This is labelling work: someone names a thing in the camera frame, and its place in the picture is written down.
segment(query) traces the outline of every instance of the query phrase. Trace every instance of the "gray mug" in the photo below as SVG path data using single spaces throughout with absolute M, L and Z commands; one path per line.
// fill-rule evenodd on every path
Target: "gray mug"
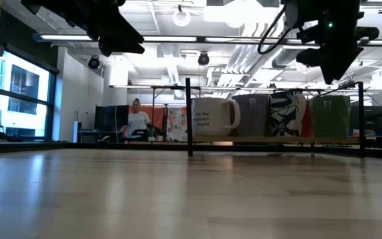
M 269 118 L 269 96 L 249 94 L 234 96 L 241 111 L 241 121 L 233 131 L 234 136 L 266 136 Z

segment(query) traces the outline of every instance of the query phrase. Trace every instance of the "person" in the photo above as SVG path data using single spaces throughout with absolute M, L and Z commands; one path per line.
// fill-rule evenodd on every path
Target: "person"
M 132 103 L 132 113 L 129 114 L 127 124 L 128 125 L 124 125 L 120 130 L 122 133 L 127 130 L 127 137 L 131 137 L 132 133 L 137 129 L 148 129 L 147 125 L 151 124 L 147 113 L 141 111 L 139 99 L 135 99 Z

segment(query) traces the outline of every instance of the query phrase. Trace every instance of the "wooden shelf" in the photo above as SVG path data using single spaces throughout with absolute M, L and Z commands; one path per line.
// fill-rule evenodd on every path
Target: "wooden shelf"
M 242 143 L 347 143 L 358 144 L 359 138 L 307 138 L 307 137 L 236 137 L 236 136 L 194 136 L 194 142 L 242 142 Z

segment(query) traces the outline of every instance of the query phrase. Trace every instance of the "wooden floor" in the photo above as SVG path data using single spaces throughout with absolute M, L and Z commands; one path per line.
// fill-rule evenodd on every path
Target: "wooden floor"
M 0 154 L 0 238 L 382 239 L 382 160 Z

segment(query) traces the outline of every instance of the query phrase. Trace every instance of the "white shirt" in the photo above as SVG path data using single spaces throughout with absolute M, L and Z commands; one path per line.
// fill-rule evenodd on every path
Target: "white shirt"
M 128 137 L 132 136 L 132 133 L 136 129 L 147 129 L 147 124 L 150 123 L 150 118 L 145 112 L 130 113 L 128 118 Z

